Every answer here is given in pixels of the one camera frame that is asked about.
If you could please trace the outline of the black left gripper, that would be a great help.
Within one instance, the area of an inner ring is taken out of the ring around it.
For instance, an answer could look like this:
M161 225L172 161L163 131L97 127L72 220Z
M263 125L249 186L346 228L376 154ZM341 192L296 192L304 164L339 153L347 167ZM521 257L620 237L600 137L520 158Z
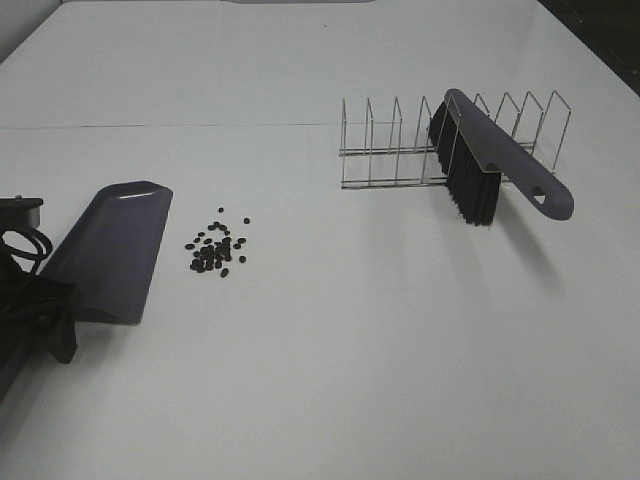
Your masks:
M69 364L77 350L71 312L74 284L30 276L24 284L1 289L1 339L42 336L56 361Z

